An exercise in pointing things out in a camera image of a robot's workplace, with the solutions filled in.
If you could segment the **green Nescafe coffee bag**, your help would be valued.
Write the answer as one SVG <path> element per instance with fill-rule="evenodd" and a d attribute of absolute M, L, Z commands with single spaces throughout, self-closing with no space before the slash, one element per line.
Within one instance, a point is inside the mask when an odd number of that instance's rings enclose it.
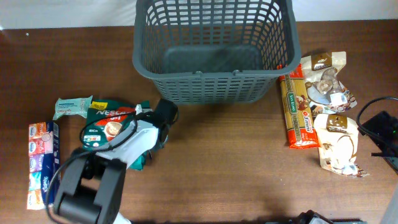
<path fill-rule="evenodd" d="M 112 140 L 117 134 L 127 128 L 132 115 L 126 113 L 139 109 L 148 109 L 149 102 L 144 101 L 140 105 L 132 105 L 114 100 L 95 100 L 88 108 L 86 129 L 83 134 L 85 149 L 102 146 Z"/>

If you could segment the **teal wet wipes pack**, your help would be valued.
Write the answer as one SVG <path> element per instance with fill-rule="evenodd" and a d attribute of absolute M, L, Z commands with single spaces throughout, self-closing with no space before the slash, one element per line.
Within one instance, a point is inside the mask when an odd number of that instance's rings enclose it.
<path fill-rule="evenodd" d="M 92 96 L 87 98 L 61 99 L 59 98 L 55 104 L 55 114 L 53 120 L 68 115 L 79 115 L 87 118 L 88 108 L 92 102 Z"/>

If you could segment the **Kleenex tissue multipack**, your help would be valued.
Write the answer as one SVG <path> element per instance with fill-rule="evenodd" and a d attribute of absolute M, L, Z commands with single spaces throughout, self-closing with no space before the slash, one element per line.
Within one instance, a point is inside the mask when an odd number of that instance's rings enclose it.
<path fill-rule="evenodd" d="M 53 121 L 29 125 L 29 190 L 27 209 L 41 210 L 52 205 L 60 185 L 60 140 Z"/>

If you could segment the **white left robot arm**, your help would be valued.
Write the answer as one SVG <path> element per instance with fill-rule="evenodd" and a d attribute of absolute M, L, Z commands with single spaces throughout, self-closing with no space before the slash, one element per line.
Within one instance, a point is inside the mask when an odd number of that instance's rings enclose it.
<path fill-rule="evenodd" d="M 115 137 L 102 146 L 77 148 L 56 171 L 64 173 L 52 203 L 44 200 L 54 223 L 129 223 L 119 211 L 128 168 L 145 152 L 159 150 L 178 120 L 177 105 L 160 99 L 155 110 L 140 106 L 124 114 Z"/>

